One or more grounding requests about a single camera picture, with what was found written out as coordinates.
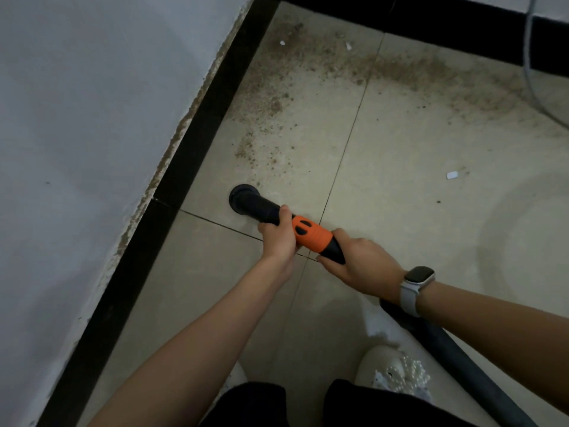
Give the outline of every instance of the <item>forearm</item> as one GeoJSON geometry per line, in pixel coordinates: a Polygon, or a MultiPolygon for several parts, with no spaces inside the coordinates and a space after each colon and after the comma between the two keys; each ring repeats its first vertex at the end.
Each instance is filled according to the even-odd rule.
{"type": "Polygon", "coordinates": [[[569,319],[438,282],[421,291],[417,309],[569,413],[569,319]]]}
{"type": "Polygon", "coordinates": [[[90,426],[196,425],[281,282],[261,260],[210,310],[153,354],[90,426]]]}

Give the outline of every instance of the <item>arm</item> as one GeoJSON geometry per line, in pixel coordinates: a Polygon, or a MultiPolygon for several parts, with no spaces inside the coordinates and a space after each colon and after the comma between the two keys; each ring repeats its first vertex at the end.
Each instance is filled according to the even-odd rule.
{"type": "MultiPolygon", "coordinates": [[[[401,265],[372,241],[342,229],[334,236],[346,265],[318,261],[354,289],[399,305],[401,265]]],[[[417,310],[569,415],[569,319],[439,282],[420,292],[417,310]]]]}
{"type": "Polygon", "coordinates": [[[291,212],[260,224],[263,256],[206,313],[148,358],[97,413],[89,427],[197,425],[268,305],[293,271],[291,212]]]}

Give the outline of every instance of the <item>orange handle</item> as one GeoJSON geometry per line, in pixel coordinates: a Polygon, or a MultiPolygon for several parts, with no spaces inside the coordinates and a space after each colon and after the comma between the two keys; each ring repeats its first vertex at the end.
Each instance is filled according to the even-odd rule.
{"type": "Polygon", "coordinates": [[[328,229],[302,216],[293,217],[293,229],[296,242],[316,253],[321,253],[333,237],[328,229]]]}

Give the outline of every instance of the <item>white wall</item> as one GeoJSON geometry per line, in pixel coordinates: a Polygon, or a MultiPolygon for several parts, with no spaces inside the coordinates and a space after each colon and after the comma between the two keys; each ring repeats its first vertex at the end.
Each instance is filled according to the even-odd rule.
{"type": "MultiPolygon", "coordinates": [[[[516,12],[527,12],[530,0],[471,0],[478,3],[490,4],[516,12]]],[[[569,22],[569,0],[537,0],[536,13],[538,16],[569,22]]]]}
{"type": "Polygon", "coordinates": [[[0,0],[0,425],[43,410],[245,4],[0,0]]]}

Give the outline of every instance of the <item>smartwatch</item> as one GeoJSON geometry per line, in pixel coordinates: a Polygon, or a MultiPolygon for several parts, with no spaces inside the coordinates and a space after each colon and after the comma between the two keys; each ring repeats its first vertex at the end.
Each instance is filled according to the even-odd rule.
{"type": "Polygon", "coordinates": [[[401,284],[401,308],[411,316],[419,318],[416,309],[419,292],[435,280],[435,272],[428,266],[416,266],[407,274],[401,284]]]}

